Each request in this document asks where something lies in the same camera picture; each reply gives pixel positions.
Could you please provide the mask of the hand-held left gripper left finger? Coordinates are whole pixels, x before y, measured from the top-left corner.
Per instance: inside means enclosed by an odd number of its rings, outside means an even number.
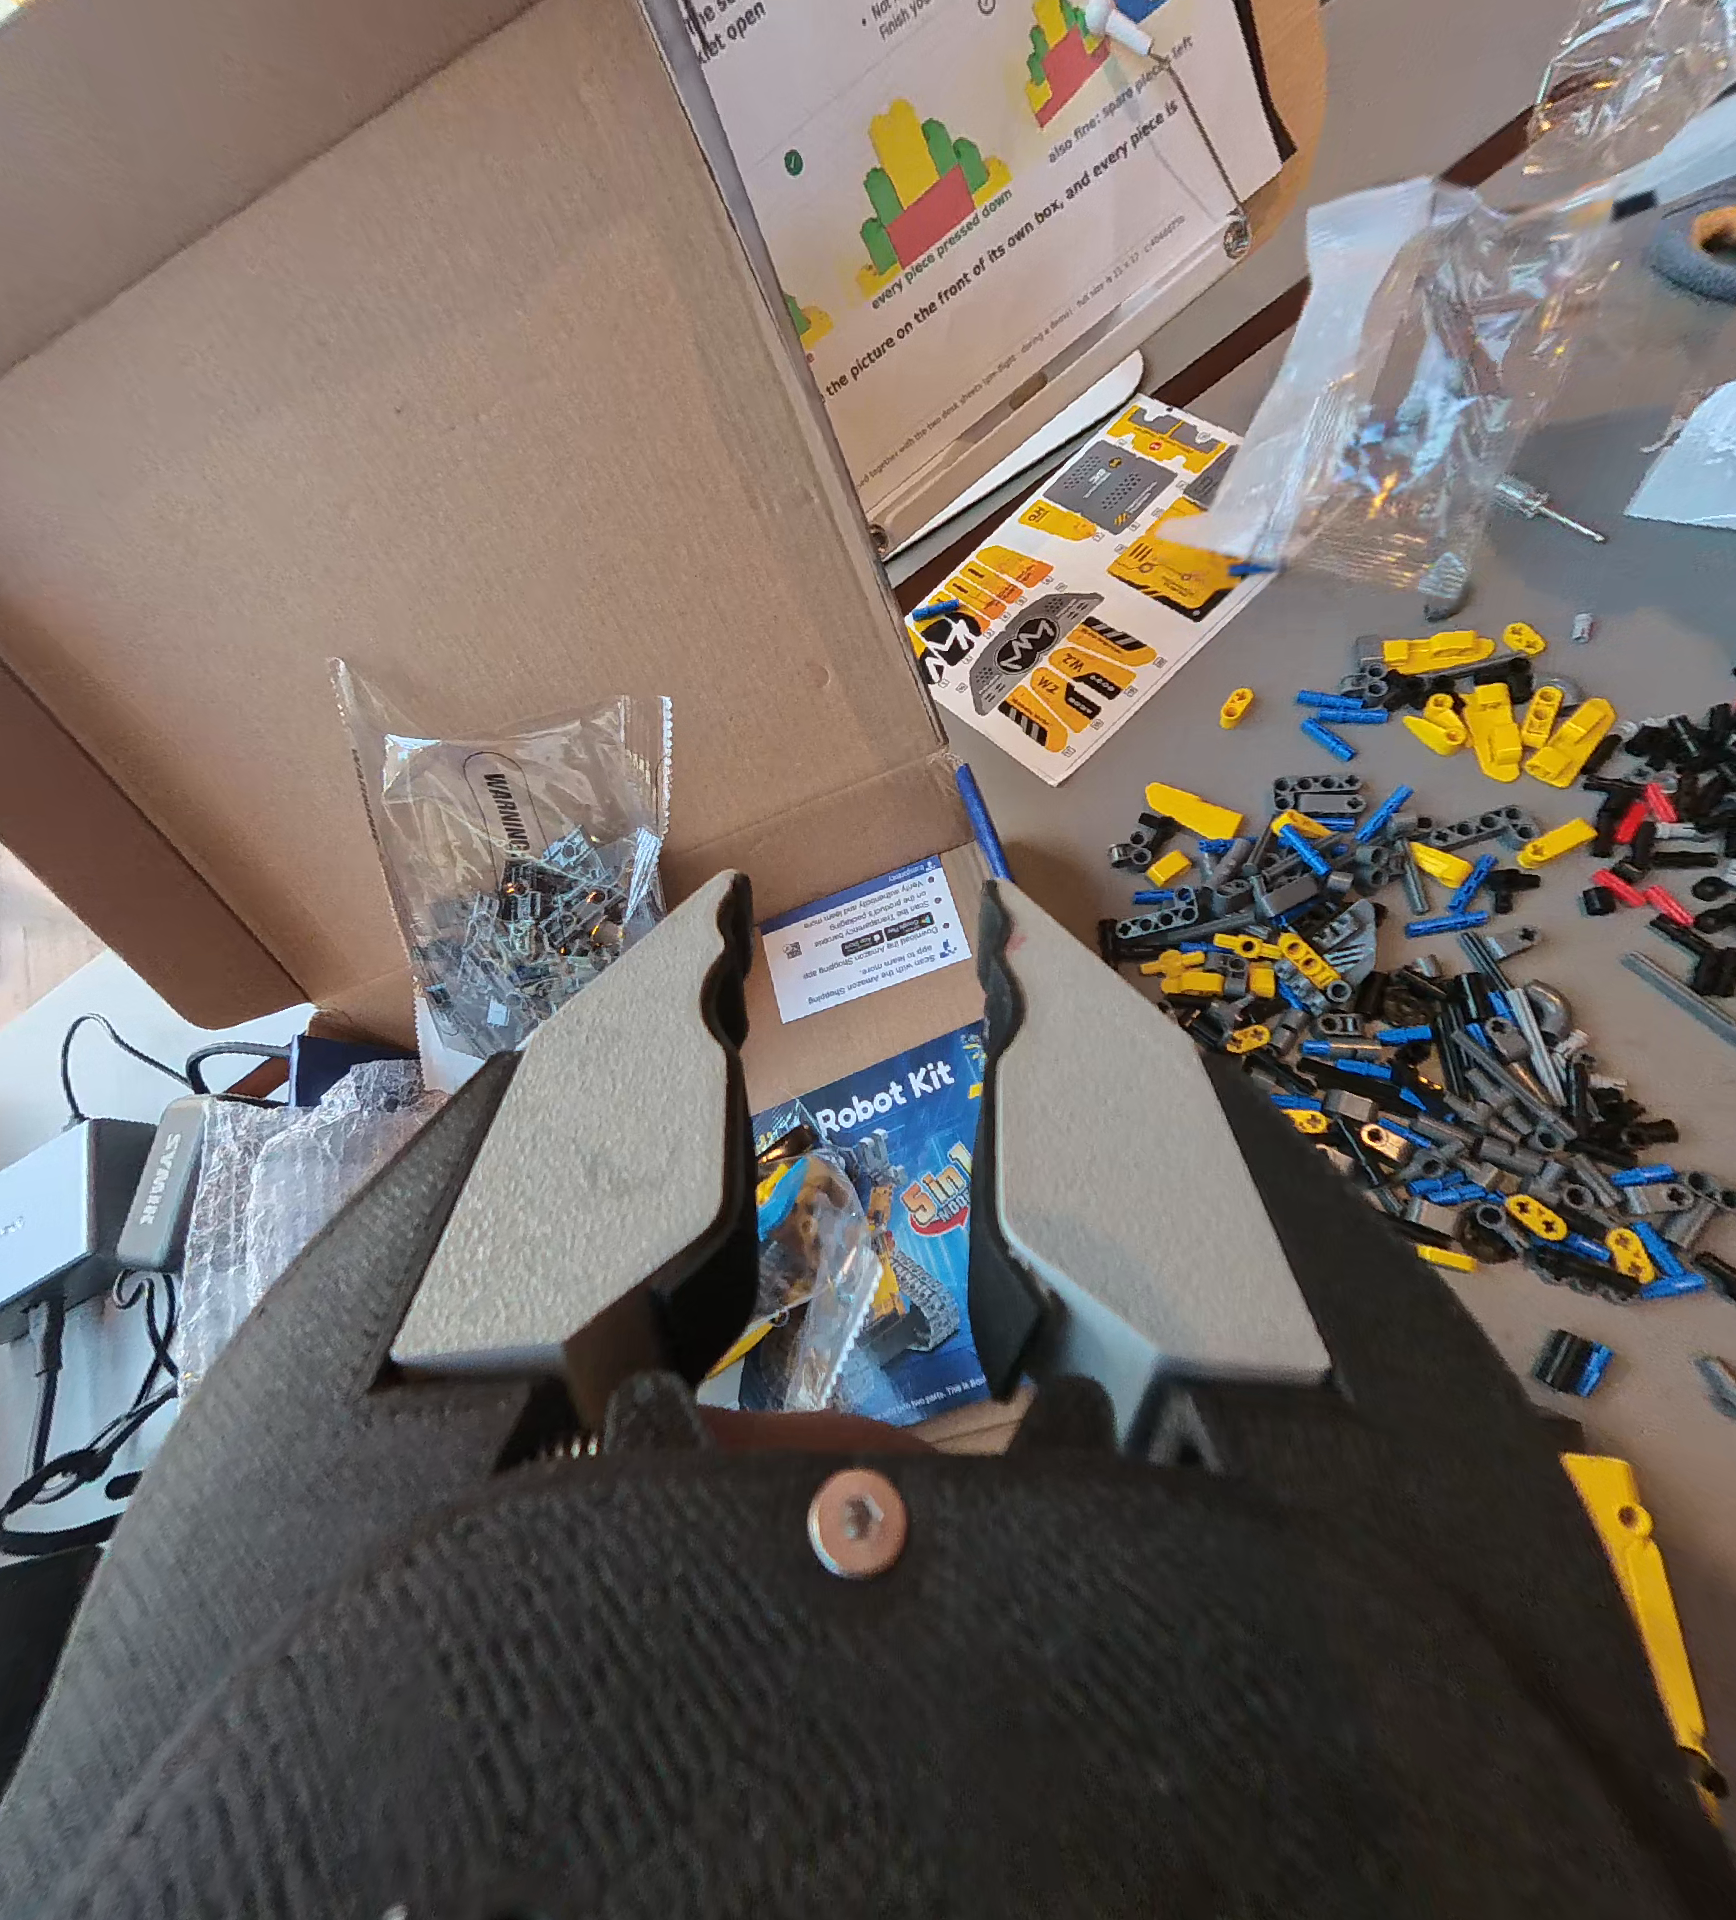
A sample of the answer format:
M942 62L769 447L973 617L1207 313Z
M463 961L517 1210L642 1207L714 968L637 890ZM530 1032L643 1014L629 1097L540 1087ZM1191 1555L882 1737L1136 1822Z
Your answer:
M520 1049L392 1345L416 1377L710 1377L756 1312L753 897L720 874Z

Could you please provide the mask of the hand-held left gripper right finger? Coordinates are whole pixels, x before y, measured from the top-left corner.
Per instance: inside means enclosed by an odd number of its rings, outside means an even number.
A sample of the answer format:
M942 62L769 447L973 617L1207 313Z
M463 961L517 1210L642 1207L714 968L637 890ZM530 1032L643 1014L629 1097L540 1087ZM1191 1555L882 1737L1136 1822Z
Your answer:
M979 900L978 1360L1097 1383L1121 1445L1182 1383L1317 1390L1308 1294L1197 1045L1014 882Z

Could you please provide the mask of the pile of blue grey connectors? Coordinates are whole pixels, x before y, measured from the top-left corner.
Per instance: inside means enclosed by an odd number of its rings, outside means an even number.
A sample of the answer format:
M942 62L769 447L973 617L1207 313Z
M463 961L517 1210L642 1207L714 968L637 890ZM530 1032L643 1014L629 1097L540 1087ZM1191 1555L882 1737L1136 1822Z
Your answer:
M1673 1117L1602 1068L1572 1003L1514 975L1539 849L1502 804L1463 822L1411 787L1278 778L1263 814L1147 781L1108 858L1136 882L1098 926L1207 1052L1442 1271L1514 1262L1611 1304L1718 1297L1736 1191L1662 1158Z

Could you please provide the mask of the pile of black red pins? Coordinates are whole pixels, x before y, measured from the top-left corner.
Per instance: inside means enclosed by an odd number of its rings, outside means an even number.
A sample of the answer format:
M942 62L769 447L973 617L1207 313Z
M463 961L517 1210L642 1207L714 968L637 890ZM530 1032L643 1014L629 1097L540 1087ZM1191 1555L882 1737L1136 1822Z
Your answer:
M1701 710L1614 722L1589 755L1586 920L1630 920L1669 949L1681 994L1736 1000L1736 668Z

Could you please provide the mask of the clear bubble wrap bag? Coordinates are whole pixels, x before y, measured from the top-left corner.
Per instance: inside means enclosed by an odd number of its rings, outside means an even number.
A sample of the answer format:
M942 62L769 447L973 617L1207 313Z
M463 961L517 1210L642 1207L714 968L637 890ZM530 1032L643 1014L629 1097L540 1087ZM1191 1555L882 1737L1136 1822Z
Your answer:
M356 1065L314 1109L210 1101L172 1349L184 1394L316 1232L439 1109L440 1097L411 1059Z

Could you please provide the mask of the white printed leaflet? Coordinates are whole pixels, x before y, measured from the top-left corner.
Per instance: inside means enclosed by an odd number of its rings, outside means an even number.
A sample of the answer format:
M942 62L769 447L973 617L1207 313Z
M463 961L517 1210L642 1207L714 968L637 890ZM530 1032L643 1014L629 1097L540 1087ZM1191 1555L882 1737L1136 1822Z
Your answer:
M756 930L784 1025L972 961L942 855L813 900Z

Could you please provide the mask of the grey power adapter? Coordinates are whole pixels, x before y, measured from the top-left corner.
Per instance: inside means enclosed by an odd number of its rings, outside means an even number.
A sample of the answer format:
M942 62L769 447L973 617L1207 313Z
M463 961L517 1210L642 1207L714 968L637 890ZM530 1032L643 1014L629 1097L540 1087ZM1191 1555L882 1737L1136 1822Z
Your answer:
M159 1126L85 1120L0 1173L0 1345L36 1309L79 1309L119 1277L178 1277L201 1181L191 1101Z

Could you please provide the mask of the pile of yellow angled beams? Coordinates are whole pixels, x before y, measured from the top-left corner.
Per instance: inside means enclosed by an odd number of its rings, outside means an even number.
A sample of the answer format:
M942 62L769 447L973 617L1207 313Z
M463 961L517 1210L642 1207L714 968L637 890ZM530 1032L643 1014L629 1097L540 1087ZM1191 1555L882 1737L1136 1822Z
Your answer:
M1528 620L1502 633L1366 635L1347 690L1401 722L1439 756L1469 756L1494 784L1584 784L1624 742L1610 700L1553 678L1549 635Z

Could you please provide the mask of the black and yellow brick block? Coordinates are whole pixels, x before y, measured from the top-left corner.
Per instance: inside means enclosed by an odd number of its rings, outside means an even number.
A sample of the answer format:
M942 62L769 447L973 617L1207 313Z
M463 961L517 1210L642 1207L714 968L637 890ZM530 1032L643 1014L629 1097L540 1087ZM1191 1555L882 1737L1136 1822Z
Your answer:
M1656 1693L1673 1726L1676 1750L1686 1760L1695 1796L1704 1813L1718 1822L1727 1777L1710 1754L1710 1726L1681 1632L1673 1577L1634 1470L1630 1461L1601 1454L1563 1454L1563 1468L1601 1536L1630 1619L1643 1642Z

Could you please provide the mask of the printed parts sheet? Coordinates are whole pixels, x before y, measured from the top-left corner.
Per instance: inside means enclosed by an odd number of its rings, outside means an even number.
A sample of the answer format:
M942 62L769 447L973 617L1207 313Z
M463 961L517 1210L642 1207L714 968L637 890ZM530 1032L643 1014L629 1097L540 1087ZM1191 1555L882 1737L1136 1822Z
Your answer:
M1131 401L907 616L936 707L1071 781L1269 585L1200 534L1237 447Z

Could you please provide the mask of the clear plastic bag of parts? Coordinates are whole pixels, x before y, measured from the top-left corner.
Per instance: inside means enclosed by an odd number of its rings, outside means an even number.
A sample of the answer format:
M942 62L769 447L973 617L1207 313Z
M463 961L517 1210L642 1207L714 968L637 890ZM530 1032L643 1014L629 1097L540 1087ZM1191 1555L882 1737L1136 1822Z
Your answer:
M1489 207L1443 181L1308 215L1308 302L1197 540L1243 572L1417 590L1469 562L1614 249L1605 192Z

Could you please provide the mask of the instruction sign stand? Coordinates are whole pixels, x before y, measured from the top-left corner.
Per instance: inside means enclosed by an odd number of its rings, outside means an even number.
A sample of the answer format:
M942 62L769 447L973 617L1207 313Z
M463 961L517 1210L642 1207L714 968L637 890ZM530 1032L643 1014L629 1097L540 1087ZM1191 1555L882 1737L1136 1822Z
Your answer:
M830 410L646 4L0 24L0 842L204 1029L416 1038L332 662L671 697L665 888L960 845Z

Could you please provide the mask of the printed picture card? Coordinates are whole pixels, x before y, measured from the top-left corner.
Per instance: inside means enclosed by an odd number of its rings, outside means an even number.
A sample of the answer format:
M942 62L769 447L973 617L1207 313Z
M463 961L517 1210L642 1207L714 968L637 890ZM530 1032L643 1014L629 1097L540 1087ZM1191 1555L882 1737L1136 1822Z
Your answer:
M1272 231L1326 104L1317 4L646 17L894 545Z

